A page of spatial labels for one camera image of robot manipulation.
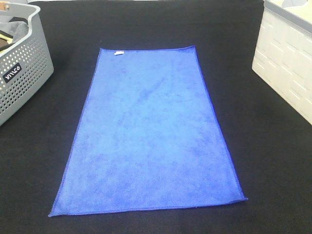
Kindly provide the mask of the grey perforated plastic basket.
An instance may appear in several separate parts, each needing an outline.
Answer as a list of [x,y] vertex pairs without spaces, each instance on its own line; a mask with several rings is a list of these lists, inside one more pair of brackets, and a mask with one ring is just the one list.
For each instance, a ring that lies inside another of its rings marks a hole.
[[28,33],[0,54],[0,122],[4,124],[48,80],[54,68],[36,5],[0,3],[0,14],[27,20]]

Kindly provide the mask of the blue microfiber towel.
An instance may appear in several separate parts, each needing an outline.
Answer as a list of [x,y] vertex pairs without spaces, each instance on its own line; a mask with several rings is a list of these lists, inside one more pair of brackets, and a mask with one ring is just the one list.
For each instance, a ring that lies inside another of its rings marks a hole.
[[100,49],[50,216],[244,200],[196,48]]

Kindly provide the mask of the yellow and brown sponge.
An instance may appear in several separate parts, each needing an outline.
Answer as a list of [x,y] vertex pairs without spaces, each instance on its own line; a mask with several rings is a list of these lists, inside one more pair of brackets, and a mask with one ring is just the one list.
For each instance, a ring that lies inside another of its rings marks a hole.
[[5,31],[0,31],[0,51],[3,52],[12,46],[13,43],[13,35],[11,33],[7,33]]

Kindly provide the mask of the white plastic storage crate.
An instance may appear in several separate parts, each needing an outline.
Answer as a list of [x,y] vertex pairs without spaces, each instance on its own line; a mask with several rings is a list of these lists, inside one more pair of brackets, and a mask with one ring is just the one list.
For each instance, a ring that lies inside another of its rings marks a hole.
[[266,0],[253,71],[312,121],[312,2]]

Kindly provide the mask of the grey cloth in basket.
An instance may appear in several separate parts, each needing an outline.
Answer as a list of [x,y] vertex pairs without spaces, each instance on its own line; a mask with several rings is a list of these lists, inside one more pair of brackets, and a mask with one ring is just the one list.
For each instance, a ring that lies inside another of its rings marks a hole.
[[28,34],[28,25],[23,21],[1,22],[0,30],[11,33],[13,43],[16,43]]

